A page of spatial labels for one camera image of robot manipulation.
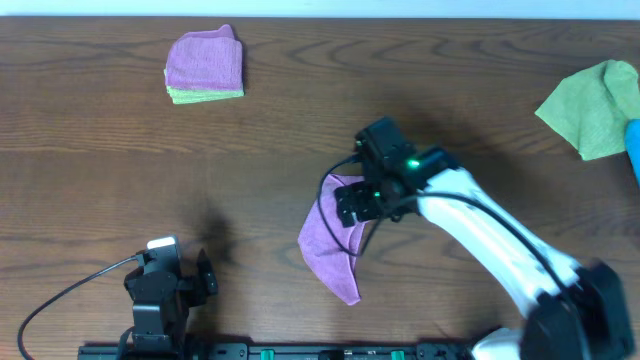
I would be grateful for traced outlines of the purple microfiber cloth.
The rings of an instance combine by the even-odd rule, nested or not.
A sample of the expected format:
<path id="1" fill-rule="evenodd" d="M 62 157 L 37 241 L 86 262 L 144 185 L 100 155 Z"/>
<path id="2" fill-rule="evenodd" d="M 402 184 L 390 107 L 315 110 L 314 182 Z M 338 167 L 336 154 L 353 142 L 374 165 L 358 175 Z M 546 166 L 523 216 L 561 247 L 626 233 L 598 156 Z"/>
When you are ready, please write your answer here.
<path id="1" fill-rule="evenodd" d="M 366 222 L 344 228 L 336 213 L 334 191 L 363 180 L 362 176 L 330 174 L 323 182 L 320 201 L 315 201 L 301 228 L 298 244 L 304 261 L 316 277 L 349 306 L 361 300 L 355 278 L 356 258 L 344 253 L 325 226 L 318 205 L 339 242 L 351 252 L 359 249 Z"/>

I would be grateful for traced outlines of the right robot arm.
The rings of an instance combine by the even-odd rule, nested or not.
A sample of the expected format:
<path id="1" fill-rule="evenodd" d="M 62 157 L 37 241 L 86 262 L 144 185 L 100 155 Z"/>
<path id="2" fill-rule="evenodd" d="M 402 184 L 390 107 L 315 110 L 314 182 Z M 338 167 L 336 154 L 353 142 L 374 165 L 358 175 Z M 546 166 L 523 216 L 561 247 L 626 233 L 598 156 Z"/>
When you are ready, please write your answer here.
<path id="1" fill-rule="evenodd" d="M 418 150 L 390 118 L 359 131 L 369 210 L 415 212 L 455 238 L 499 282 L 525 320 L 472 345 L 473 359 L 625 359 L 636 351 L 624 289 L 603 262 L 582 266 L 493 201 L 440 147 Z"/>

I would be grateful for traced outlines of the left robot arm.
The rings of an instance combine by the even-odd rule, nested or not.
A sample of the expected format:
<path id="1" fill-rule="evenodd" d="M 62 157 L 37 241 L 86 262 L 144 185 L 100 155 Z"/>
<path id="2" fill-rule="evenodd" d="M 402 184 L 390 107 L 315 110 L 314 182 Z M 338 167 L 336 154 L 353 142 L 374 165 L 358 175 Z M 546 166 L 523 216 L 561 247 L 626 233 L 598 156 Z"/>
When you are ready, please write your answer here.
<path id="1" fill-rule="evenodd" d="M 218 283 L 210 258 L 198 253 L 194 275 L 181 272 L 175 245 L 138 252 L 138 267 L 124 280 L 133 301 L 131 329 L 133 348 L 118 350 L 121 359 L 186 359 L 186 325 L 189 310 L 204 305 L 218 293 Z"/>

